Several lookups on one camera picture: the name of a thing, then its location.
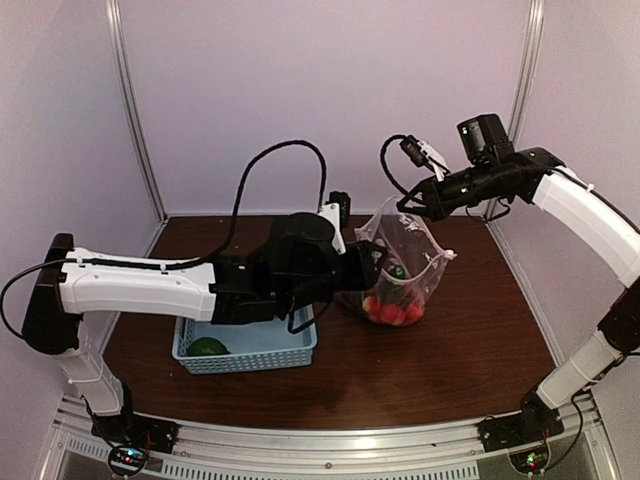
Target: brown tabletop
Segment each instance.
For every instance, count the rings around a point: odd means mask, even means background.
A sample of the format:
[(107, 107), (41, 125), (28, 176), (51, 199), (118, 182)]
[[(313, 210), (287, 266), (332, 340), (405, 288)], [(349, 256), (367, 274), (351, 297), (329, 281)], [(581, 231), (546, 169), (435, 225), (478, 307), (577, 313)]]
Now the brown tabletop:
[[(229, 252), (263, 243), (271, 220), (242, 217)], [(227, 226), (215, 217), (171, 219), (153, 256), (207, 253)], [(527, 303), (483, 224), (451, 217), (430, 228), (458, 258), (413, 326), (373, 325), (334, 302), (318, 322), (313, 365), (194, 376), (171, 356), (175, 318), (123, 314), (106, 360), (131, 387), (136, 410), (206, 423), (370, 428), (517, 409), (553, 368)]]

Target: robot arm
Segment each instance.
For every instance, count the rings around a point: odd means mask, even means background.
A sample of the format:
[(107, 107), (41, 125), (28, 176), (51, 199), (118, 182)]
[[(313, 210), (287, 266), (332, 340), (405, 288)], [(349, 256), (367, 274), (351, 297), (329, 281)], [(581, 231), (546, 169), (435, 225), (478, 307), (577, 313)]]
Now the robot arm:
[(640, 348), (640, 231), (558, 158), (542, 148), (515, 152), (497, 115), (458, 125), (472, 167), (418, 183), (398, 209), (448, 217), (456, 208), (515, 197), (557, 218), (586, 242), (626, 288), (597, 330), (522, 400), (522, 413), (479, 426), (487, 451), (537, 441), (540, 432), (560, 433), (557, 408)]
[(214, 324), (246, 324), (289, 317), (313, 302), (329, 302), (342, 290), (375, 284), (385, 249), (368, 241), (345, 244), (341, 223), (346, 194), (318, 214), (295, 213), (271, 225), (268, 240), (241, 256), (210, 261), (114, 257), (76, 248), (58, 234), (36, 282), (22, 328), (35, 350), (51, 355), (87, 401), (93, 433), (108, 441), (170, 452), (175, 424), (133, 413), (131, 392), (109, 370), (80, 329), (90, 311), (181, 316)]

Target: clear plastic bag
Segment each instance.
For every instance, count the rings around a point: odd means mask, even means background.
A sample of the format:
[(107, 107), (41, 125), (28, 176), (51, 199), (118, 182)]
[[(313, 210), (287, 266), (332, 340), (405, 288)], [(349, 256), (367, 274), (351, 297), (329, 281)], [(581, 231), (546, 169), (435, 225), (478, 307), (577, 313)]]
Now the clear plastic bag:
[(376, 285), (366, 292), (340, 292), (338, 300), (374, 323), (406, 326), (424, 315), (427, 300), (456, 254), (433, 238), (424, 221), (396, 208), (401, 197), (384, 202), (371, 219), (355, 230), (389, 250)]

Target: green lime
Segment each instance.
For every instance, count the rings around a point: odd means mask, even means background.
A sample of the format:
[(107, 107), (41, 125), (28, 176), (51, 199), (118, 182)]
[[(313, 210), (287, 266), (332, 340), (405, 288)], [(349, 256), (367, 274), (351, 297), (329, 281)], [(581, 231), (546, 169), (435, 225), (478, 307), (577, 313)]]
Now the green lime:
[(407, 277), (404, 268), (402, 268), (400, 265), (393, 265), (392, 267), (390, 267), (389, 274), (393, 278), (397, 278), (398, 280), (404, 280)]
[(190, 357), (229, 355), (230, 353), (220, 340), (211, 337), (199, 338), (187, 348), (187, 355)]

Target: plastic basket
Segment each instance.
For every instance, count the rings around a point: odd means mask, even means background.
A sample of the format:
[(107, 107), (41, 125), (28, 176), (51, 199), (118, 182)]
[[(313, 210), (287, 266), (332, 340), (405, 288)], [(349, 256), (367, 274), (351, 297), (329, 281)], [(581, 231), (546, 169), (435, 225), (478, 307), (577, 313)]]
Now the plastic basket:
[[(302, 308), (294, 315), (295, 325), (300, 325), (313, 317), (313, 308)], [(217, 338), (231, 353), (187, 356), (189, 345), (202, 337)], [(279, 318), (249, 325), (211, 325), (178, 318), (172, 353), (173, 358), (194, 375), (251, 372), (310, 365), (317, 343), (315, 325), (297, 335), (291, 335), (287, 331), (287, 320)]]

